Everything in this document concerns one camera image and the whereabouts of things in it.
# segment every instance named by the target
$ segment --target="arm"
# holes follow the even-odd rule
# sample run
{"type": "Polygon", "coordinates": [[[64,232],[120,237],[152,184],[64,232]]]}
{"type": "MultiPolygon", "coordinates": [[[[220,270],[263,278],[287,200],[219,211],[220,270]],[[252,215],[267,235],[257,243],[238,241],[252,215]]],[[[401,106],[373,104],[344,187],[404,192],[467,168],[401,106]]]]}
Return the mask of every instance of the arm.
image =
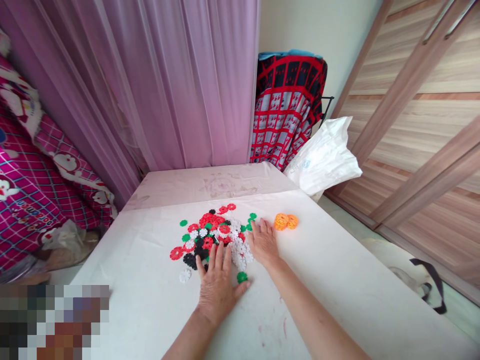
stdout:
{"type": "Polygon", "coordinates": [[[313,359],[369,359],[280,258],[275,230],[263,219],[248,234],[253,256],[275,283],[313,359]]]}
{"type": "Polygon", "coordinates": [[[223,259],[223,247],[223,242],[218,245],[218,251],[215,244],[211,247],[208,272],[197,255],[196,266],[201,279],[200,299],[182,331],[163,356],[164,360],[203,359],[218,327],[250,287],[249,281],[232,287],[232,250],[227,245],[223,259]]]}

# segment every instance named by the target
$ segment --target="white tablecloth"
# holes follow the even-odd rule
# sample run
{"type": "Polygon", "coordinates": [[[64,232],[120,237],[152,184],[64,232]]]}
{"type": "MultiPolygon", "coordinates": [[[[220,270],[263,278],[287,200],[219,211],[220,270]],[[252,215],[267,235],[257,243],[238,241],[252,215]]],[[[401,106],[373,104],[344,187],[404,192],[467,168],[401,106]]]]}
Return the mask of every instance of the white tablecloth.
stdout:
{"type": "MultiPolygon", "coordinates": [[[[183,243],[181,220],[234,203],[232,215],[272,221],[294,214],[278,233],[282,257],[373,359],[476,359],[475,343],[435,313],[306,194],[266,163],[149,173],[72,284],[111,288],[109,323],[92,340],[92,359],[160,359],[198,301],[200,280],[170,251],[183,243]]],[[[218,330],[207,359],[309,359],[268,273],[253,281],[218,330]]]]}

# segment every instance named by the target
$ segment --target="hand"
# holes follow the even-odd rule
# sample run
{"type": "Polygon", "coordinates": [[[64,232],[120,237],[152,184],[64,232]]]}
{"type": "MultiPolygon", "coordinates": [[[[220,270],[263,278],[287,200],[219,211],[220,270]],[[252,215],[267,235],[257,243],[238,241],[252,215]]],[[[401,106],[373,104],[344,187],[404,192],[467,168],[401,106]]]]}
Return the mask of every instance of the hand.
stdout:
{"type": "Polygon", "coordinates": [[[255,259],[267,268],[270,264],[280,259],[275,229],[263,218],[260,219],[259,226],[254,221],[250,224],[251,231],[247,233],[246,237],[251,253],[255,259]]]}
{"type": "Polygon", "coordinates": [[[196,267],[200,274],[200,299],[196,309],[211,322],[214,327],[220,326],[222,321],[232,311],[240,297],[250,287],[250,281],[244,281],[232,287],[232,249],[227,245],[225,259],[224,243],[221,241],[218,248],[211,247],[208,271],[205,271],[200,257],[196,256],[196,267]]]}

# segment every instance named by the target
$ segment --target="pink blanket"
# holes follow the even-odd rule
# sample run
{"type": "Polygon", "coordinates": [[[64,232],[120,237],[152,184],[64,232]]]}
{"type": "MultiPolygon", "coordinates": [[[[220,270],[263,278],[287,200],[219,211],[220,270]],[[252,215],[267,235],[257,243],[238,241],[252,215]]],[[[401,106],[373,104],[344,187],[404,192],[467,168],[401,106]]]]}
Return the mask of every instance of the pink blanket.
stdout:
{"type": "Polygon", "coordinates": [[[71,219],[108,227],[114,195],[0,55],[0,274],[71,219]]]}

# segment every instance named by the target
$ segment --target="blue cloth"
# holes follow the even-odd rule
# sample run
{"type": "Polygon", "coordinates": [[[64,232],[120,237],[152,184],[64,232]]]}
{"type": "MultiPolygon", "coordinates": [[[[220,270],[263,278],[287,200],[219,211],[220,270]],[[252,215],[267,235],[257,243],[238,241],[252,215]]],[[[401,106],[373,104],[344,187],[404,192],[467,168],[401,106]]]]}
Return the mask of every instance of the blue cloth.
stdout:
{"type": "Polygon", "coordinates": [[[292,49],[288,52],[285,52],[285,51],[261,52],[261,53],[258,54],[258,60],[262,61],[262,60],[271,58],[272,56],[310,56],[310,57],[314,57],[314,58],[317,58],[317,59],[323,59],[323,56],[315,55],[313,52],[310,52],[310,51],[292,49]]]}

